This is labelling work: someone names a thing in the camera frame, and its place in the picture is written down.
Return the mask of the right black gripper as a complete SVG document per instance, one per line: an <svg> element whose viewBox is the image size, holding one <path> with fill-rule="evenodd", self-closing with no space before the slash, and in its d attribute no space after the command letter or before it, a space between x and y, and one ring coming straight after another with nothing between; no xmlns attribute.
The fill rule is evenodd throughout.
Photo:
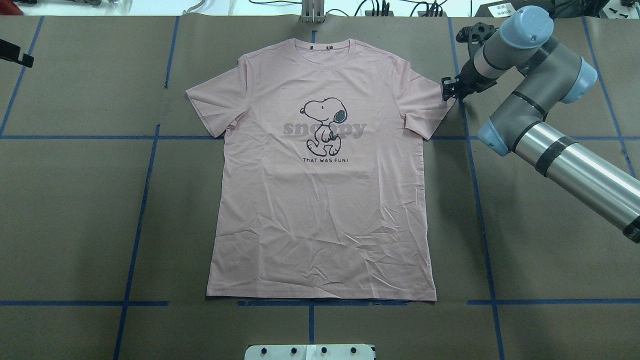
<svg viewBox="0 0 640 360"><path fill-rule="evenodd" d="M442 101L451 99L463 100L471 94L484 92L498 84L498 80L490 79L480 74L472 60L462 66L461 72L455 77L442 77Z"/></svg>

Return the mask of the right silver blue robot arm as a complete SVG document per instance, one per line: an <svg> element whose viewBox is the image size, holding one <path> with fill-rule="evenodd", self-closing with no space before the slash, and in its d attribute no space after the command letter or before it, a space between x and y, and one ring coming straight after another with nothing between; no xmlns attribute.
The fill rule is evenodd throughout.
<svg viewBox="0 0 640 360"><path fill-rule="evenodd" d="M538 6L517 9L499 27L478 22L460 29L455 41L466 43L469 59L458 75L442 78L442 98L462 101L510 69L519 71L522 82L483 123L478 139L501 157L521 157L638 243L638 179L547 123L555 105L580 100L598 80L597 70L553 32L550 13Z"/></svg>

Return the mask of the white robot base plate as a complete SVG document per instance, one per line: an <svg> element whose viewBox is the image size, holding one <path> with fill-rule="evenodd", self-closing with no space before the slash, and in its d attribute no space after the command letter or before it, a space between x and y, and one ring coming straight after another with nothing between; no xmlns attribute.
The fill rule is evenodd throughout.
<svg viewBox="0 0 640 360"><path fill-rule="evenodd" d="M251 345L245 360L376 360L374 345L364 343Z"/></svg>

